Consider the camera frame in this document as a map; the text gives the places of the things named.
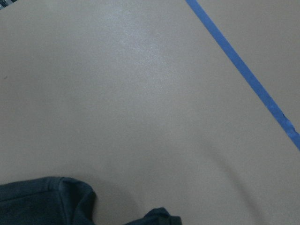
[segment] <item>dark cloth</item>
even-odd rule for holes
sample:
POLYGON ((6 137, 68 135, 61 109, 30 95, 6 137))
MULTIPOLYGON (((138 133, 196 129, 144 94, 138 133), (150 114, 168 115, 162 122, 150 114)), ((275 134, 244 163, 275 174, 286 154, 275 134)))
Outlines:
MULTIPOLYGON (((94 199, 91 186, 72 178, 45 177, 1 185, 0 225, 94 225, 94 199)), ((159 208, 127 225, 181 225, 181 220, 159 208)))

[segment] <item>dark towel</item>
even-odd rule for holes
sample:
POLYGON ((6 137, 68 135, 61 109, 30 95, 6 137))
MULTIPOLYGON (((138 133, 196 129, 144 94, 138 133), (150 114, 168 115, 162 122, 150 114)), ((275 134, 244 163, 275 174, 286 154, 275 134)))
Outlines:
MULTIPOLYGON (((94 225, 94 199, 91 186, 72 178, 45 177, 1 185, 0 225, 94 225)), ((181 220, 159 208, 127 225, 181 225, 181 220)))

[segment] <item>dark blue fabric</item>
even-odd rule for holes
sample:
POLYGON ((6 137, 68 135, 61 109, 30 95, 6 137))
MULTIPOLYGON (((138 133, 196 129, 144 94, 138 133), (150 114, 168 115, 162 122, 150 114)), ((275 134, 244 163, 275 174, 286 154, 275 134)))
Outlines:
MULTIPOLYGON (((94 225, 94 199, 91 186, 72 178, 45 177, 1 185, 0 225, 94 225)), ((181 220, 159 208, 127 225, 181 225, 181 220)))

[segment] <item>blue tape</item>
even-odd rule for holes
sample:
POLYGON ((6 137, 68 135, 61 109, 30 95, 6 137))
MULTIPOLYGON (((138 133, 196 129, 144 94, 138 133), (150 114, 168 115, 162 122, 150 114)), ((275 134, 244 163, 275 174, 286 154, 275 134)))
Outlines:
POLYGON ((221 31, 216 27, 214 22, 210 19, 210 17, 206 14, 206 12, 198 4, 198 2, 196 0, 186 0, 186 2, 192 8, 197 17, 201 20, 201 22, 204 24, 206 29, 210 32, 210 34, 213 36, 213 38, 216 40, 219 46, 223 49, 223 51, 226 53, 231 62, 246 79, 248 84, 258 95, 258 97, 261 99, 264 105, 268 108, 268 110, 271 112, 271 114, 274 116, 277 122, 281 125, 281 127, 290 137, 292 142, 294 142, 296 147, 300 150, 300 135, 295 130, 293 124, 285 117, 285 115, 283 114, 279 106, 276 104, 276 102, 268 94, 266 89, 254 76, 254 74, 244 63, 241 57, 236 53, 234 48, 226 40, 221 31))

